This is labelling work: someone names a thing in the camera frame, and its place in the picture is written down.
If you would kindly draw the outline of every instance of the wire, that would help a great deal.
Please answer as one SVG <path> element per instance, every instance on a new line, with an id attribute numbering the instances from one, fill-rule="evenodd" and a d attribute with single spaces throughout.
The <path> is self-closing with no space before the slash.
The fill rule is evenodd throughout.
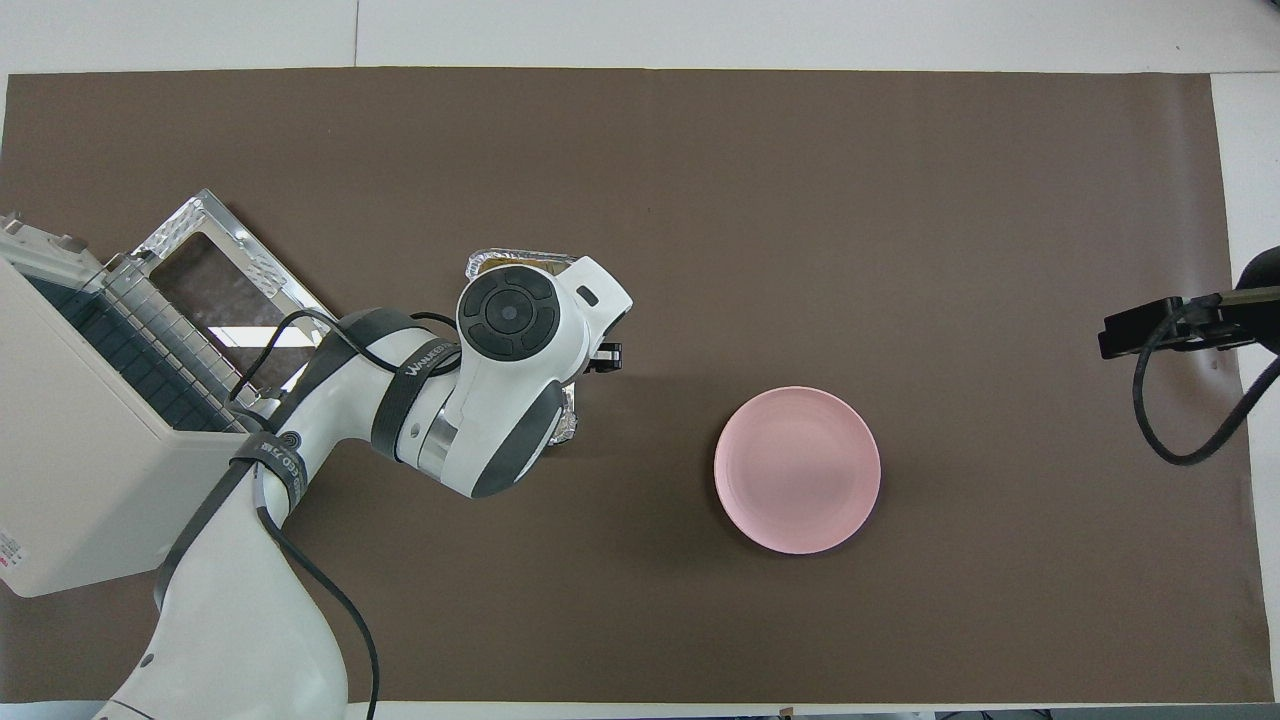
<path id="1" fill-rule="evenodd" d="M 293 313 L 289 313 L 288 315 L 284 316 L 283 320 L 280 320 L 278 325 L 275 325 L 275 332 L 271 334 L 271 340 L 266 342 L 266 347 L 262 348 L 262 352 L 257 355 L 257 359 L 253 360 L 253 364 L 248 366 L 248 370 L 244 370 L 244 374 L 241 375 L 241 379 L 232 387 L 230 392 L 227 393 L 228 402 L 234 401 L 236 397 L 239 396 L 241 391 L 243 391 L 244 387 L 248 386 L 253 375 L 257 374 L 259 369 L 262 368 L 262 364 L 266 363 L 268 356 L 270 356 L 271 351 L 275 350 L 275 343 L 279 342 L 280 336 L 284 334 L 284 329 L 292 325 L 293 323 L 301 320 L 302 318 L 312 318 L 315 320 L 320 320 L 321 323 L 329 325 L 329 332 L 337 334 L 339 338 L 342 338 L 343 342 L 349 345 L 352 350 L 355 350 L 362 357 L 365 357 L 374 365 L 378 365 L 383 370 L 394 374 L 396 370 L 398 369 L 396 368 L 396 365 L 392 365 L 390 363 L 370 352 L 369 348 L 365 347 L 364 345 L 352 340 L 352 337 L 347 334 L 347 332 L 338 325 L 338 322 L 330 318 L 329 315 L 325 315 L 324 313 L 320 313 L 317 310 L 308 310 L 303 307 L 302 310 L 296 310 Z"/>
<path id="2" fill-rule="evenodd" d="M 241 407 L 228 406 L 227 411 L 230 413 L 232 415 L 237 415 L 239 418 L 250 420 L 251 423 L 256 424 L 259 428 L 266 428 L 268 425 L 271 424 L 266 418 L 259 415 L 257 413 L 253 413 L 252 410 L 243 410 Z"/>
<path id="3" fill-rule="evenodd" d="M 347 334 L 347 332 L 343 331 L 340 325 L 338 325 L 338 322 L 334 320 L 333 318 L 330 318 L 329 315 L 325 315 L 324 313 L 320 313 L 317 310 L 302 309 L 302 310 L 297 310 L 294 313 L 289 313 L 288 315 L 284 316 L 283 320 L 280 320 L 280 323 L 278 325 L 275 325 L 275 332 L 271 333 L 271 340 L 269 340 L 266 342 L 266 347 L 262 348 L 262 352 L 260 352 L 257 355 L 257 357 L 248 366 L 248 369 L 244 370 L 244 374 L 241 375 L 241 379 L 232 387 L 230 392 L 227 393 L 227 401 L 228 402 L 234 401 L 236 397 L 238 397 L 239 393 L 248 386 L 250 380 L 253 379 L 253 375 L 256 375 L 257 372 L 262 368 L 262 364 L 266 363 L 266 359 L 271 355 L 271 351 L 275 350 L 275 343 L 279 342 L 280 341 L 280 336 L 284 334 L 284 329 L 288 328 L 289 325 L 292 325 L 293 323 L 301 320 L 302 318 L 311 318 L 311 319 L 320 320 L 321 323 L 329 325 L 329 328 L 330 328 L 329 332 L 337 334 L 338 338 L 340 338 L 343 342 L 346 342 L 352 350 L 355 350 L 362 357 L 365 357 L 366 360 L 369 360 L 374 365 L 378 365 L 383 370 L 387 370 L 388 373 L 392 373 L 392 374 L 396 374 L 396 372 L 399 370 L 399 368 L 397 368 L 396 365 L 392 365 L 390 363 L 388 363 L 388 361 L 383 360 L 381 357 L 374 355 L 366 346 L 361 345 L 360 342 L 356 342 L 356 340 L 352 338 L 349 334 Z M 458 329 L 458 324 L 453 320 L 453 318 L 449 318 L 448 315 L 442 315 L 439 313 L 430 313 L 430 311 L 424 310 L 421 313 L 413 313 L 412 315 L 410 315 L 410 318 L 413 318 L 415 320 L 424 320 L 424 319 L 425 320 L 436 320 L 439 323 L 444 323 L 444 324 L 449 325 L 454 331 Z M 447 374 L 447 373 L 452 373 L 453 370 L 456 370 L 458 368 L 458 365 L 461 364 L 461 361 L 462 361 L 462 359 L 457 357 L 457 359 L 454 359 L 454 360 L 452 360 L 449 363 L 445 363 L 444 365 L 440 365 L 439 368 L 435 368 L 434 370 L 431 370 L 431 373 L 428 377 L 430 378 L 430 377 L 436 377 L 436 375 L 443 375 L 443 374 Z"/>
<path id="4" fill-rule="evenodd" d="M 445 325 L 449 325 L 453 329 L 458 329 L 458 323 L 453 318 L 448 315 L 442 315 L 439 313 L 430 313 L 422 310 L 421 313 L 413 313 L 412 315 L 410 315 L 410 318 L 413 318 L 415 320 L 435 320 L 436 323 L 444 323 Z"/>
<path id="5" fill-rule="evenodd" d="M 372 683 L 369 685 L 369 711 L 365 714 L 365 719 L 374 720 L 374 708 L 378 706 L 378 687 L 381 684 L 381 675 L 378 669 L 378 648 L 374 647 L 374 634 L 369 632 L 369 625 L 365 624 L 365 618 L 360 614 L 360 610 L 356 609 L 356 603 L 351 602 L 351 598 L 347 597 L 347 594 L 342 592 L 342 589 L 333 580 L 330 580 L 329 577 L 320 570 L 320 568 L 316 568 L 315 562 L 311 562 L 311 560 L 307 559 L 301 550 L 289 542 L 289 538 L 284 537 L 280 528 L 278 528 L 275 521 L 271 520 L 271 515 L 266 511 L 266 507 L 257 509 L 257 518 L 261 520 L 262 528 L 265 528 L 271 536 L 271 539 L 275 541 L 275 544 L 280 546 L 280 550 L 293 557 L 293 560 L 301 565 L 303 570 L 315 578 L 317 583 L 324 585 L 324 589 L 329 591 L 329 593 L 335 597 L 339 603 L 342 603 L 342 606 L 351 615 L 351 619 L 356 621 L 356 626 L 360 628 L 360 634 L 365 638 L 365 648 L 369 650 L 369 667 L 372 673 Z"/>
<path id="6" fill-rule="evenodd" d="M 1138 418 L 1138 429 L 1142 430 L 1142 437 L 1147 439 L 1147 445 L 1156 451 L 1156 455 L 1166 462 L 1171 462 L 1174 465 L 1196 465 L 1217 452 L 1224 445 L 1226 445 L 1226 441 L 1231 439 L 1235 430 L 1244 424 L 1245 416 L 1248 416 L 1249 411 L 1253 410 L 1253 406 L 1258 404 L 1258 400 L 1262 398 L 1262 393 L 1265 393 L 1267 388 L 1271 387 L 1271 383 L 1280 377 L 1280 357 L 1276 357 L 1270 365 L 1267 365 L 1266 370 L 1262 370 L 1258 379 L 1253 380 L 1253 384 L 1249 386 L 1249 391 L 1245 392 L 1235 407 L 1231 409 L 1231 411 L 1226 415 L 1226 419 L 1222 420 L 1222 424 L 1219 425 L 1217 430 L 1215 430 L 1213 434 L 1204 441 L 1204 445 L 1199 446 L 1194 451 L 1188 452 L 1187 455 L 1179 455 L 1165 447 L 1165 443 L 1160 442 L 1160 438 L 1156 437 L 1156 432 L 1151 428 L 1151 420 L 1147 418 L 1146 401 L 1142 396 L 1142 386 L 1146 380 L 1147 363 L 1151 360 L 1151 354 L 1156 351 L 1160 341 L 1165 338 L 1169 331 L 1172 329 L 1172 327 L 1189 313 L 1199 309 L 1216 307 L 1221 301 L 1222 299 L 1220 296 L 1211 295 L 1193 300 L 1170 313 L 1169 316 L 1165 318 L 1155 331 L 1152 331 L 1151 336 L 1147 337 L 1147 342 L 1143 343 L 1142 351 L 1138 354 L 1138 364 L 1133 369 L 1133 413 Z"/>

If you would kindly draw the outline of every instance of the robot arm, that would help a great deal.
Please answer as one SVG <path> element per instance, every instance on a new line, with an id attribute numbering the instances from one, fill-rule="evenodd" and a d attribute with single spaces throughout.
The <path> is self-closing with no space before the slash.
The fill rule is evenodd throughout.
<path id="1" fill-rule="evenodd" d="M 468 497 L 513 486 L 561 414 L 561 384 L 631 307 L 582 258 L 558 275 L 508 265 L 458 304 L 458 348 L 393 310 L 344 318 L 317 347 L 161 566 L 160 620 L 142 661 L 96 717 L 338 719 L 347 703 L 338 646 L 266 528 L 306 491 L 342 439 L 376 450 Z M 442 373 L 461 352 L 461 366 Z M 244 648 L 259 648 L 246 652 Z"/>

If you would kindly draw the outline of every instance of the white plastic housing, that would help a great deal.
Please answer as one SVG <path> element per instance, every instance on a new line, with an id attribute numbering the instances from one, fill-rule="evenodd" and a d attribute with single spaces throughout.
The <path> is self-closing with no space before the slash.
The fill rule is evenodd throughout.
<path id="1" fill-rule="evenodd" d="M 178 564 L 138 666 L 95 717 L 133 717 L 129 708 L 184 720 L 343 716 L 342 652 L 257 519 L 259 471 L 284 502 L 260 466 L 241 480 Z"/>
<path id="2" fill-rule="evenodd" d="M 35 597 L 155 569 L 244 436 L 172 429 L 5 261 L 0 309 L 0 580 Z"/>
<path id="3" fill-rule="evenodd" d="M 463 333 L 462 369 L 444 405 L 444 419 L 457 428 L 457 434 L 444 460 L 440 482 L 467 497 L 476 497 L 477 480 L 548 384 L 557 383 L 558 393 L 558 387 L 584 369 L 604 334 L 631 309 L 631 296 L 590 258 L 579 259 L 556 275 L 540 268 L 529 269 L 550 281 L 558 301 L 558 324 L 545 347 L 522 360 L 493 360 L 481 355 Z M 493 268 L 476 279 L 502 270 L 503 266 Z M 589 291 L 595 302 L 588 302 L 579 288 Z M 458 302 L 465 299 L 466 292 Z M 462 316 L 461 307 L 458 316 Z M 540 441 L 529 445 L 530 454 L 518 459 L 522 469 L 513 480 L 524 477 L 541 454 L 559 414 L 547 420 L 536 428 Z"/>

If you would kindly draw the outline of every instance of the pink bowl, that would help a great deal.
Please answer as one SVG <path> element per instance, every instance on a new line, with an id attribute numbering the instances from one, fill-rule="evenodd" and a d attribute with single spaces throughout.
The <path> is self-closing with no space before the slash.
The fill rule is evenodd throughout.
<path id="1" fill-rule="evenodd" d="M 867 521 L 881 465 L 867 423 L 812 387 L 763 392 L 716 445 L 716 492 L 753 541 L 791 555 L 829 550 Z"/>

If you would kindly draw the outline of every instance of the brown paper surface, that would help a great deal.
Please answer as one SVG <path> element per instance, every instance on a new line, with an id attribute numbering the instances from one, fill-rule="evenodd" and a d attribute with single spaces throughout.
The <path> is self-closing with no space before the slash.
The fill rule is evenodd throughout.
<path id="1" fill-rule="evenodd" d="M 1244 433 L 1165 465 L 1094 340 L 1230 284 L 1207 77 L 10 77 L 0 208 L 105 259 L 202 187 L 338 313 L 452 311 L 489 246 L 589 254 L 635 297 L 626 369 L 579 383 L 579 437 L 516 489 L 348 443 L 287 523 L 384 698 L 1271 700 Z M 1155 365 L 1175 447 L 1239 397 L 1231 354 Z M 786 384 L 847 401 L 884 466 L 812 557 L 746 541 L 712 483 L 728 416 Z M 358 635 L 308 587 L 360 698 Z M 0 591 L 0 697 L 108 697 L 150 591 Z"/>

